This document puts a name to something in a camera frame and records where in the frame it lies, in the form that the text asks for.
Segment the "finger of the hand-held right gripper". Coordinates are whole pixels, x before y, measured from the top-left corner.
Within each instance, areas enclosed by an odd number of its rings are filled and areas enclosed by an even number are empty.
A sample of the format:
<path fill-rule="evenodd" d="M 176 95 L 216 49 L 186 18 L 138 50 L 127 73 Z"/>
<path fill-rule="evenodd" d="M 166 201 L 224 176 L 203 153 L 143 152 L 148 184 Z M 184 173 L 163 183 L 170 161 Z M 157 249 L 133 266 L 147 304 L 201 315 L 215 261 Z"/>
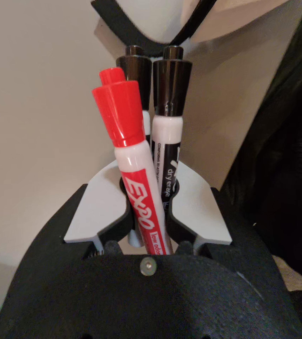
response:
<path fill-rule="evenodd" d="M 171 42 L 181 31 L 198 0 L 117 0 L 130 21 L 149 39 Z"/>

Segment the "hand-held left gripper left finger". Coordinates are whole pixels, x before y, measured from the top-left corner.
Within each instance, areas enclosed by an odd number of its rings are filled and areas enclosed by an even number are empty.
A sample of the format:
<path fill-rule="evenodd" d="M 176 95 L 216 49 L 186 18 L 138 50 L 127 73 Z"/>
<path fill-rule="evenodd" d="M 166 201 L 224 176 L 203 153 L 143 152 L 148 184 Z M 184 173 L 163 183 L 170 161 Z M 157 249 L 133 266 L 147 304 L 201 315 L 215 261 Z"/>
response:
<path fill-rule="evenodd" d="M 119 242 L 134 226 L 134 213 L 117 161 L 99 171 L 87 184 L 70 226 L 66 243 L 92 242 L 104 249 L 108 241 Z"/>

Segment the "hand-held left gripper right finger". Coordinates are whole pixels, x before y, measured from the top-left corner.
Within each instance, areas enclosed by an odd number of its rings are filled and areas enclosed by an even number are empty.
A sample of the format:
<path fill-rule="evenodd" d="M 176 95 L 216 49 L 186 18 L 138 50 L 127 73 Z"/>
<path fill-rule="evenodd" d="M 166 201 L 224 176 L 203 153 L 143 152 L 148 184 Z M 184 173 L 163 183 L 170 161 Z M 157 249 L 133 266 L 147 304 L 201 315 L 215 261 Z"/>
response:
<path fill-rule="evenodd" d="M 210 185 L 179 161 L 169 201 L 167 232 L 177 244 L 189 241 L 197 254 L 206 243 L 230 245 L 232 238 Z"/>

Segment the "black dry erase marker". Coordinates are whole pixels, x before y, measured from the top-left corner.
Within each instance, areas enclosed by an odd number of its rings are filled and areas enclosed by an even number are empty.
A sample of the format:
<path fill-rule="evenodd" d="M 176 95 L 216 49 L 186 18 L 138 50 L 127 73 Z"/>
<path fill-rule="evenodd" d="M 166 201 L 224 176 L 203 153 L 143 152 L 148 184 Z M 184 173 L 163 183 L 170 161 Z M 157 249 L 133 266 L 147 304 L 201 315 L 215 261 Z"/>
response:
<path fill-rule="evenodd" d="M 155 115 L 151 151 L 165 215 L 175 193 L 183 112 L 192 69 L 192 63 L 183 60 L 183 53 L 181 46 L 167 46 L 163 58 L 153 63 Z"/>
<path fill-rule="evenodd" d="M 146 140 L 150 144 L 150 92 L 152 61 L 145 56 L 144 50 L 137 45 L 129 45 L 125 48 L 125 55 L 116 59 L 116 66 L 120 67 L 128 81 L 137 81 L 140 91 L 140 99 L 143 110 L 143 122 Z"/>

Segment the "red dry erase marker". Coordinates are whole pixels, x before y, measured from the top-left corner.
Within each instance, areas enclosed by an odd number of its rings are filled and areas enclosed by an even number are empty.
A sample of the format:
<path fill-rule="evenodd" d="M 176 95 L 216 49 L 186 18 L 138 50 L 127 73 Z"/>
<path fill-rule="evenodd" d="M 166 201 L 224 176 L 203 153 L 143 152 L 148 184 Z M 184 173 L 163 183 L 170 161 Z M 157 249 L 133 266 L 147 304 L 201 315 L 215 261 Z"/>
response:
<path fill-rule="evenodd" d="M 102 85 L 92 90 L 114 146 L 123 184 L 148 254 L 171 255 L 165 212 L 146 140 L 138 82 L 126 80 L 119 67 L 99 73 Z"/>

